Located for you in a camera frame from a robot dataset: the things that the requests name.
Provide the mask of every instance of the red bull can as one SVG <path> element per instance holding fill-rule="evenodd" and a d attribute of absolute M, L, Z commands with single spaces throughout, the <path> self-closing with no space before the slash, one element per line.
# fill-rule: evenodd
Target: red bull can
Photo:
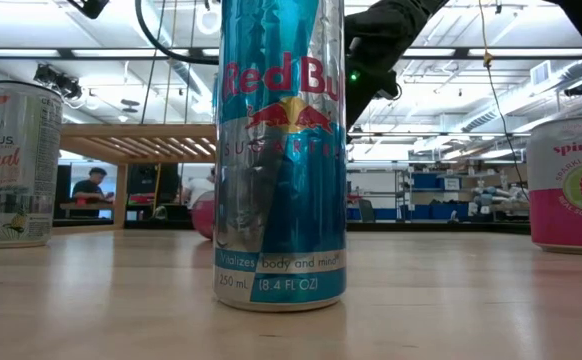
<path fill-rule="evenodd" d="M 254 311 L 346 287 L 343 0 L 222 1 L 214 290 Z"/>
<path fill-rule="evenodd" d="M 62 101 L 41 86 L 0 81 L 0 247 L 51 235 Z"/>

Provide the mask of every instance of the ceiling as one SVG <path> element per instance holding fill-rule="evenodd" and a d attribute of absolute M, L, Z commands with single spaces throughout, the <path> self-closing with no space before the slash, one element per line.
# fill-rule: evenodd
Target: ceiling
<path fill-rule="evenodd" d="M 166 29 L 170 39 L 175 40 L 173 46 L 217 51 L 217 7 L 208 12 L 203 0 L 145 1 L 145 18 L 150 26 L 152 22 L 157 24 L 159 21 L 164 4 L 163 29 Z M 375 2 L 345 0 L 345 12 L 364 11 Z M 483 3 L 487 41 L 492 49 L 582 48 L 582 38 L 557 6 L 536 0 L 503 0 L 502 11 L 496 14 L 495 1 L 483 0 Z M 413 46 L 432 49 L 469 47 L 479 51 L 483 48 L 483 37 L 478 0 L 449 0 L 429 21 Z M 110 0 L 96 20 L 83 16 L 65 0 L 0 0 L 0 48 L 149 48 L 149 43 L 139 30 L 133 0 Z M 147 51 L 147 55 L 153 54 L 153 51 Z M 515 92 L 528 83 L 530 70 L 543 61 L 542 57 L 537 56 L 523 60 L 496 58 L 492 75 L 498 94 L 506 97 L 507 93 Z M 551 64 L 553 69 L 558 69 L 574 61 L 554 61 Z M 179 64 L 184 68 L 183 72 L 173 70 L 164 60 L 153 62 L 134 60 L 133 57 L 127 61 L 1 59 L 0 79 L 31 81 L 41 63 L 79 78 L 85 90 L 80 100 L 65 107 L 67 121 L 120 123 L 122 119 L 127 123 L 139 123 L 145 103 L 144 123 L 213 121 L 211 92 L 217 66 L 192 65 L 191 71 L 188 71 L 189 65 Z M 397 101 L 372 101 L 358 120 L 362 131 L 458 131 L 458 126 L 466 122 L 469 115 L 493 103 L 488 74 L 481 60 L 401 60 L 395 70 L 397 81 L 403 89 L 402 97 Z M 145 102 L 147 84 L 150 84 L 150 91 Z M 509 107 L 506 111 L 506 115 L 512 116 L 514 127 L 582 102 L 581 98 L 567 98 L 556 95 L 555 91 L 533 95 L 533 99 Z M 140 103 L 136 107 L 138 112 L 123 112 L 125 106 L 120 103 L 122 99 Z M 475 131 L 503 131 L 501 125 L 496 126 L 495 122 L 490 127 L 484 126 Z M 407 143 L 422 140 L 414 137 Z M 377 139 L 371 138 L 356 142 L 365 149 L 360 156 L 374 159 L 390 157 L 391 153 L 395 153 L 391 146 L 411 146 L 385 140 L 376 144 Z M 467 146 L 466 142 L 446 144 L 444 149 L 447 151 L 457 146 Z"/>

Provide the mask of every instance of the wooden shelf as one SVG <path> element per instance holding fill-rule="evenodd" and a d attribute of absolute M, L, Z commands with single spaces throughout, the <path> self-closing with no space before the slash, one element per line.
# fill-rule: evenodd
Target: wooden shelf
<path fill-rule="evenodd" d="M 64 124 L 60 148 L 111 164 L 215 162 L 215 125 Z"/>

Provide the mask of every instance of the blue and silver can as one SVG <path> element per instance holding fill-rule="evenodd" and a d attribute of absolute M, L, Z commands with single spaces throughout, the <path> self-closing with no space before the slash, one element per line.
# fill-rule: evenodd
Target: blue and silver can
<path fill-rule="evenodd" d="M 343 0 L 223 0 L 214 290 L 255 311 L 346 287 Z"/>

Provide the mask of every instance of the red bull logo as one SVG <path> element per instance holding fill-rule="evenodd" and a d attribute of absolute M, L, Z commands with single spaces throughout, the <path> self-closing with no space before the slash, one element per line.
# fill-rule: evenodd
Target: red bull logo
<path fill-rule="evenodd" d="M 292 91 L 293 56 L 284 52 L 282 66 L 272 66 L 264 73 L 258 69 L 246 69 L 240 72 L 236 62 L 228 63 L 224 68 L 222 96 L 226 100 L 238 94 L 250 94 L 260 86 L 272 92 Z M 313 94 L 327 94 L 331 100 L 340 100 L 340 87 L 337 78 L 324 76 L 324 65 L 319 59 L 311 56 L 300 58 L 300 91 Z"/>
<path fill-rule="evenodd" d="M 256 112 L 253 112 L 253 107 L 249 106 L 247 116 L 249 123 L 245 126 L 246 129 L 264 124 L 269 127 L 278 127 L 288 133 L 317 128 L 329 134 L 333 133 L 331 113 L 325 115 L 295 96 L 283 98 Z"/>

